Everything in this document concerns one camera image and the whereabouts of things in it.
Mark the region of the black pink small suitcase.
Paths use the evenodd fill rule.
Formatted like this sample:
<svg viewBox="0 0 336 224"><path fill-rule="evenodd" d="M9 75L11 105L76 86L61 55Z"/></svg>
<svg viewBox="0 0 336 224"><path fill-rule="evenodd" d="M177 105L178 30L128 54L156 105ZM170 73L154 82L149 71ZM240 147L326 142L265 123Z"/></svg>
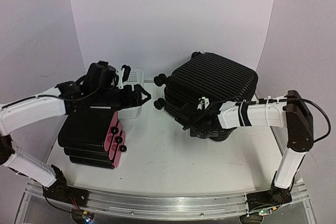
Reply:
<svg viewBox="0 0 336 224"><path fill-rule="evenodd" d="M125 137L116 111L89 109L66 118L58 145L72 163L115 169L127 151Z"/></svg>

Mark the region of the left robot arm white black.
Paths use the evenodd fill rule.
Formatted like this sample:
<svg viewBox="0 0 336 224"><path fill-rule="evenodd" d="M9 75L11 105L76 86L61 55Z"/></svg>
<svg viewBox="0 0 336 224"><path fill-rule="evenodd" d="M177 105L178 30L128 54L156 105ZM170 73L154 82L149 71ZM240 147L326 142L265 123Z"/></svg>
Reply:
<svg viewBox="0 0 336 224"><path fill-rule="evenodd" d="M70 197L70 189L58 181L61 171L52 165L26 154L13 141L11 133L44 119L71 115L92 107L115 111L144 105L151 95L140 84L97 86L73 81L60 83L42 93L1 105L1 165L21 173L45 187L59 201Z"/></svg>

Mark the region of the aluminium front rail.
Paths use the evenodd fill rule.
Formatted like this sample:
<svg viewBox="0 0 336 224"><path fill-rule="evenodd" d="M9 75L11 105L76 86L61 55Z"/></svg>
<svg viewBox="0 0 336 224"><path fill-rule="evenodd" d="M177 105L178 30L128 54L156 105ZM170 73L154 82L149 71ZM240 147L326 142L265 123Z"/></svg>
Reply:
<svg viewBox="0 0 336 224"><path fill-rule="evenodd" d="M255 212L255 198L246 193L207 196L153 196L89 190L84 207L90 211L143 219L216 219Z"/></svg>

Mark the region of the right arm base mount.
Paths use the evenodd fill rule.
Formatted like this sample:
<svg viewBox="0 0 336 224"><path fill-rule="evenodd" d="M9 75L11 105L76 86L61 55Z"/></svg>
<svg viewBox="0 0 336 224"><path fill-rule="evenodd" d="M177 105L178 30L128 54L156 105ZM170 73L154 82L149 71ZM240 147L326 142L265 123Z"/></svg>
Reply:
<svg viewBox="0 0 336 224"><path fill-rule="evenodd" d="M246 195L248 212L257 212L273 207L280 207L284 204L292 202L291 190L293 187L293 180L288 188L279 188L274 185L274 181L271 183L271 187L268 190L259 191L256 193L248 193Z"/></svg>

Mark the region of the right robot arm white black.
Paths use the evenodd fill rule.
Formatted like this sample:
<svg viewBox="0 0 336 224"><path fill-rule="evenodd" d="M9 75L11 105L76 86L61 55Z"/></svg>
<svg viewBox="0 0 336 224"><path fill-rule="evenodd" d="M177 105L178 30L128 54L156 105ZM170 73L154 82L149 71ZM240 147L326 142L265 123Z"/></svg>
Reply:
<svg viewBox="0 0 336 224"><path fill-rule="evenodd" d="M213 101L201 97L196 105L186 104L176 120L183 129L199 137L238 127L270 126L286 128L287 147L274 177L274 185L265 191L264 200L275 205L285 196L300 164L314 145L312 114L295 90L284 97L256 101Z"/></svg>

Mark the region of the black ribbed hard suitcase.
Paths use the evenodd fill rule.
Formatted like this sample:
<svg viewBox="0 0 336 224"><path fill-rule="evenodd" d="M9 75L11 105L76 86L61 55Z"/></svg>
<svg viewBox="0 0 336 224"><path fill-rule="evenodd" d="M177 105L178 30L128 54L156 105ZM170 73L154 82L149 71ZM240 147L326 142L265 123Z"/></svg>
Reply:
<svg viewBox="0 0 336 224"><path fill-rule="evenodd" d="M154 107L164 109L176 120L184 104L196 103L201 97L209 98L210 101L251 100L258 75L253 69L223 56L196 51L188 62L175 69L170 76L161 73L154 77L154 83L164 87L164 97L154 101ZM232 131L223 130L223 137L207 138L221 142Z"/></svg>

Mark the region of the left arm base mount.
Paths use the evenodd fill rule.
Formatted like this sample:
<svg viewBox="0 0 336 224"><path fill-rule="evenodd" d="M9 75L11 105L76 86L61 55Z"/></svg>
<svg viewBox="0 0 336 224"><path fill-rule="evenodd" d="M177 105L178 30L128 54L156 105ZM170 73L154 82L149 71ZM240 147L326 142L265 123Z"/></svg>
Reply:
<svg viewBox="0 0 336 224"><path fill-rule="evenodd" d="M47 199L84 207L87 204L89 192L82 188L69 186L63 172L51 165L56 174L56 181L49 187L43 188L43 196Z"/></svg>

